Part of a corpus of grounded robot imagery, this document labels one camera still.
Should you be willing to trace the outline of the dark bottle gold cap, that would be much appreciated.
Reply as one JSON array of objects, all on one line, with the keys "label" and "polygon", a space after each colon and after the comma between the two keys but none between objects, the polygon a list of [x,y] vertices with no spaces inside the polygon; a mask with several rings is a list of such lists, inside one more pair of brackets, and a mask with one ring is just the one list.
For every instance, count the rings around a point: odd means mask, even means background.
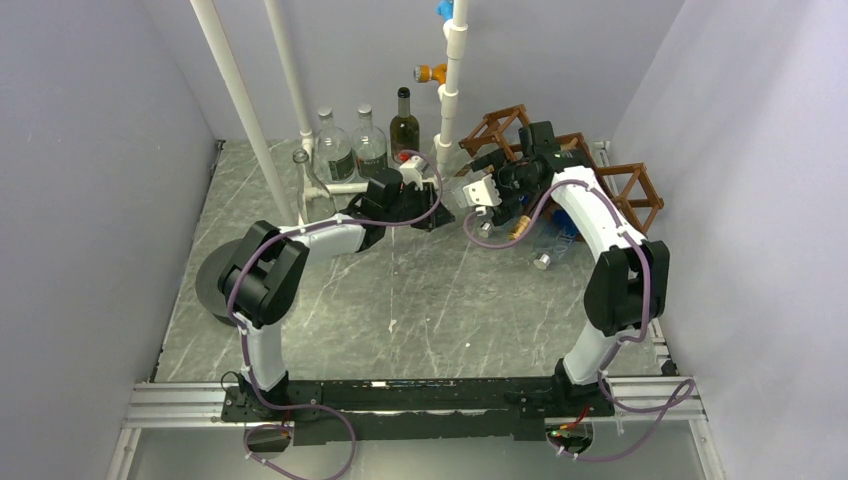
[{"label": "dark bottle gold cap", "polygon": [[508,239],[510,241],[520,240],[526,235],[527,231],[532,227],[532,225],[533,220],[531,216],[519,216],[508,234]]}]

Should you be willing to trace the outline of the dark bottle silver cap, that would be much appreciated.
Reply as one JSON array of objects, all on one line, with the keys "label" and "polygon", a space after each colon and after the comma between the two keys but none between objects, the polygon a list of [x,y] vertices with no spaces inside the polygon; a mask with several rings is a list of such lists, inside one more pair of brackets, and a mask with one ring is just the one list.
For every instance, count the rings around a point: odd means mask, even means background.
[{"label": "dark bottle silver cap", "polygon": [[398,111],[390,122],[390,146],[396,164],[404,162],[403,150],[418,151],[420,148],[420,125],[411,113],[411,92],[408,87],[397,90]]}]

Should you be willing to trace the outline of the clear bottle dark label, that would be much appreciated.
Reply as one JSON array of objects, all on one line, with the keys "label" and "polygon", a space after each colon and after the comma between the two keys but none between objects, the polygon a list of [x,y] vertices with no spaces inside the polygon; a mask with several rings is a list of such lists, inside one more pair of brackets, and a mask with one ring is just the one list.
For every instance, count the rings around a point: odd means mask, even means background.
[{"label": "clear bottle dark label", "polygon": [[388,167],[387,139],[373,123],[370,104],[360,104],[357,112],[360,124],[352,135],[352,148],[359,176],[370,179]]}]

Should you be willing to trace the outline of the clear bottle red green label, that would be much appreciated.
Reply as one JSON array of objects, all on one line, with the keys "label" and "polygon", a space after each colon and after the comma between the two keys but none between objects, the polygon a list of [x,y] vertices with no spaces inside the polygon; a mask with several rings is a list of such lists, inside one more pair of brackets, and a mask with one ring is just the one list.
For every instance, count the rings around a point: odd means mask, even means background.
[{"label": "clear bottle red green label", "polygon": [[321,126],[316,135],[315,162],[322,180],[327,184],[351,181],[355,173],[355,161],[349,136],[335,125],[330,107],[318,109]]}]

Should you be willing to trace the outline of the small dark capped bottle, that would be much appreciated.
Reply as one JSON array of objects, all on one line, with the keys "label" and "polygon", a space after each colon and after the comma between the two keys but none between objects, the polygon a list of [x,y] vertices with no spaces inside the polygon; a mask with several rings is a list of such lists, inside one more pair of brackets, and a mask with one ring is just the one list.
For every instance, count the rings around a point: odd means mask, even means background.
[{"label": "small dark capped bottle", "polygon": [[465,210],[471,206],[471,203],[464,192],[464,187],[466,185],[467,183],[465,181],[458,181],[452,183],[446,188],[446,195],[443,203],[449,210]]}]

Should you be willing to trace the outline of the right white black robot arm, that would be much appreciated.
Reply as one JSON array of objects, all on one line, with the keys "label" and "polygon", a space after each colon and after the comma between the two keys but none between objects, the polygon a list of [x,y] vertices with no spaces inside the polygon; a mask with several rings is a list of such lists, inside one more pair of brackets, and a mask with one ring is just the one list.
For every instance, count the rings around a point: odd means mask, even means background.
[{"label": "right white black robot arm", "polygon": [[514,210],[520,198],[539,213],[548,202],[559,205],[574,223],[595,261],[584,291],[587,322],[574,347],[558,363],[565,375],[551,388],[557,411],[574,415],[590,399],[587,385],[598,384],[618,351],[640,343],[650,322],[662,314],[670,252],[650,241],[605,193],[590,160],[562,149],[550,122],[519,130],[518,159],[499,148],[474,161],[486,175],[486,190],[498,199],[493,214]]}]

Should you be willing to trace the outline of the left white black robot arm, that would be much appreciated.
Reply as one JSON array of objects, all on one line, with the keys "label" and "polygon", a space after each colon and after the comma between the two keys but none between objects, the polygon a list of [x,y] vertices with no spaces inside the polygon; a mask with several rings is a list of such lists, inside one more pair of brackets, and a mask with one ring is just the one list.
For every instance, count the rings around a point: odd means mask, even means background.
[{"label": "left white black robot arm", "polygon": [[407,179],[384,169],[340,212],[300,227],[254,223],[228,264],[218,288],[238,329],[243,354],[239,381],[251,388],[248,407],[264,420],[287,406],[289,370],[282,354],[282,320],[298,296],[306,267],[368,250],[389,227],[431,231],[453,221],[441,202],[443,182]]}]

